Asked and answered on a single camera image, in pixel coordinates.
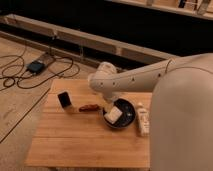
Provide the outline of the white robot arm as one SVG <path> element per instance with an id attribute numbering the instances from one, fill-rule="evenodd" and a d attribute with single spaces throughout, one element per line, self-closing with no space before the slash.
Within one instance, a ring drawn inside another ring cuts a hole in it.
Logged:
<path id="1" fill-rule="evenodd" d="M 108 101 L 150 92 L 151 171 L 213 171 L 213 53 L 119 73 L 103 62 L 88 79 Z"/>

